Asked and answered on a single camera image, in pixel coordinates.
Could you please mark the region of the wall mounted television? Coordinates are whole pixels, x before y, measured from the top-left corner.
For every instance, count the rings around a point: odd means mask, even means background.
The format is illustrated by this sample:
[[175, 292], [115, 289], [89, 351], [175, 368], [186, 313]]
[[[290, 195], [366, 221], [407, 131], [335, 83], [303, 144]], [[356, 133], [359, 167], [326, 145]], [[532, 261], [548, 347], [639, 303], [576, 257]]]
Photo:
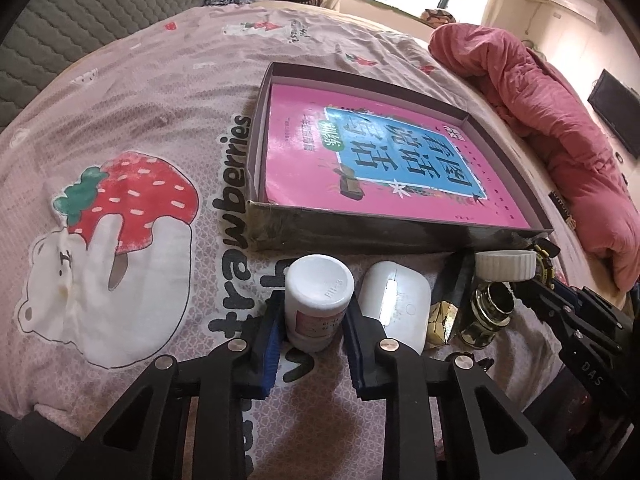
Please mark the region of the wall mounted television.
[[639, 158], [640, 102], [638, 93], [622, 84], [607, 70], [600, 76], [588, 96], [588, 103], [622, 142], [626, 150]]

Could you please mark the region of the grey quilted headboard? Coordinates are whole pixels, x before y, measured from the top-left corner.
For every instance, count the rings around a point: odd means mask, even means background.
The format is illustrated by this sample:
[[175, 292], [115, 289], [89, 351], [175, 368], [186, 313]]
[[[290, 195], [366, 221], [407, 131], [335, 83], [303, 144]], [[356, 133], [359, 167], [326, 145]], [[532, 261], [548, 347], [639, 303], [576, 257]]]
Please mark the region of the grey quilted headboard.
[[204, 0], [29, 0], [1, 39], [1, 125], [83, 56]]

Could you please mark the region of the white pill bottle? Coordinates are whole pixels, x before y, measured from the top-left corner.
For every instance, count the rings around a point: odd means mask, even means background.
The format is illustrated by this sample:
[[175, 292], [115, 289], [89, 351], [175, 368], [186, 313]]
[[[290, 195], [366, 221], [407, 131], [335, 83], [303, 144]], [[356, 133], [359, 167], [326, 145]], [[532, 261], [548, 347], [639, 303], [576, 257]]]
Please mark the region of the white pill bottle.
[[343, 321], [355, 290], [352, 271], [337, 258], [306, 255], [286, 271], [284, 314], [290, 343], [305, 353], [324, 350]]

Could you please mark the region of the white ribbed jar lid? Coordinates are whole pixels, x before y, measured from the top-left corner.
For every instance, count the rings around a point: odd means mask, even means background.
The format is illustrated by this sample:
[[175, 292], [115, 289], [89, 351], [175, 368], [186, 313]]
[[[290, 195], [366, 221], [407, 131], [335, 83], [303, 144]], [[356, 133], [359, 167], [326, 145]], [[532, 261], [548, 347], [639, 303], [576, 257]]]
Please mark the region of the white ribbed jar lid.
[[475, 254], [475, 275], [486, 282], [524, 282], [536, 275], [537, 256], [531, 250], [495, 250]]

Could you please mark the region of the grey cardboard box tray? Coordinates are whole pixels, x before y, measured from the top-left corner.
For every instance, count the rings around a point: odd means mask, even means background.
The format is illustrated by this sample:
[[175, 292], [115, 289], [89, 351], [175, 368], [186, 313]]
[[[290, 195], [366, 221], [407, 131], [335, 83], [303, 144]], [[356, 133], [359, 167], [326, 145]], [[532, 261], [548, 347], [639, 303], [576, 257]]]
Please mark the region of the grey cardboard box tray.
[[[467, 133], [511, 193], [530, 226], [508, 229], [448, 221], [426, 221], [350, 212], [280, 206], [267, 202], [264, 182], [271, 87], [294, 84], [343, 92], [446, 120]], [[246, 161], [247, 236], [260, 250], [313, 252], [452, 252], [460, 248], [521, 248], [551, 231], [551, 222], [532, 186], [490, 133], [468, 112], [431, 96], [387, 82], [328, 68], [273, 63], [258, 93]]]

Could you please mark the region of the white air conditioner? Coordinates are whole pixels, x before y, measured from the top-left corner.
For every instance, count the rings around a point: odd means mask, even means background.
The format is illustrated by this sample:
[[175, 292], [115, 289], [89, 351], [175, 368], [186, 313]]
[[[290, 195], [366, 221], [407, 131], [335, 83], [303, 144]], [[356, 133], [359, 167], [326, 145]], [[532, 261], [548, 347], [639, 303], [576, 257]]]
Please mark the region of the white air conditioner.
[[549, 0], [550, 2], [562, 6], [581, 16], [587, 21], [596, 24], [598, 21], [599, 10], [596, 6], [586, 0]]

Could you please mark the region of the red black lighter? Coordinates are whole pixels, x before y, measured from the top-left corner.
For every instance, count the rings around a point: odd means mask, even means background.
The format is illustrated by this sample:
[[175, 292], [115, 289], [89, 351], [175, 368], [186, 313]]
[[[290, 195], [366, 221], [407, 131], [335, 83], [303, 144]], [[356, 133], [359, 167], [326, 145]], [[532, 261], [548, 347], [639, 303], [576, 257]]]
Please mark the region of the red black lighter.
[[530, 248], [536, 254], [536, 279], [552, 288], [555, 279], [553, 259], [559, 255], [561, 249], [544, 237], [536, 238]]

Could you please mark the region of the black gold label tag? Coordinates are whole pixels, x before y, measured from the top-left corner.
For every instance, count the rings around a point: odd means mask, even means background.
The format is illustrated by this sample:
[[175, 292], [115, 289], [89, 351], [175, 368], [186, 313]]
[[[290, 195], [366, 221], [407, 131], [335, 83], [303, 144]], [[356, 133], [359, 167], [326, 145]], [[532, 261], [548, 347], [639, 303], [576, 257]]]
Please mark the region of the black gold label tag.
[[551, 191], [549, 193], [549, 198], [552, 201], [552, 204], [559, 211], [559, 214], [566, 225], [572, 230], [576, 230], [576, 221], [573, 215], [570, 213], [570, 210], [567, 207], [567, 204], [562, 199], [562, 196], [555, 191]]

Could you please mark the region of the red pink quilt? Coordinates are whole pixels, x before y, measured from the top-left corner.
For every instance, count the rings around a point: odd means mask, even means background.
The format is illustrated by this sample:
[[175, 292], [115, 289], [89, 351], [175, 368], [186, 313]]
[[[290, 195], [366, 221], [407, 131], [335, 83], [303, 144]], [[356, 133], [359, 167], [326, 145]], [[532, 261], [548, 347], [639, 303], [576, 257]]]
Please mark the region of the red pink quilt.
[[639, 279], [639, 211], [606, 135], [564, 76], [495, 27], [442, 25], [428, 50], [533, 149], [570, 208], [582, 247], [608, 261], [617, 288], [629, 292]]

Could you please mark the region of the pink children's book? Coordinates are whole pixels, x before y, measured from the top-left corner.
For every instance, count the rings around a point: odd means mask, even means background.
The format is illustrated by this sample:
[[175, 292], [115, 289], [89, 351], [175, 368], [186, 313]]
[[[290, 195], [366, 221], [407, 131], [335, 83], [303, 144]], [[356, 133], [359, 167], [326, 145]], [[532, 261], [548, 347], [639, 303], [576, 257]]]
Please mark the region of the pink children's book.
[[530, 226], [460, 127], [343, 92], [272, 85], [262, 182], [280, 206]]

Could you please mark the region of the white earbuds case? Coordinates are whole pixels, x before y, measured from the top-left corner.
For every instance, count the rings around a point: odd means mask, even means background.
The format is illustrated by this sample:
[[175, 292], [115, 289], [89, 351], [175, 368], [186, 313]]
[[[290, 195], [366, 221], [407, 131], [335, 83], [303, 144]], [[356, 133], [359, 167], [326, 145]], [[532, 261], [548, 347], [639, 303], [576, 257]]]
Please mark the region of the white earbuds case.
[[432, 288], [421, 273], [396, 262], [375, 263], [364, 274], [358, 304], [364, 316], [381, 323], [387, 338], [423, 352]]

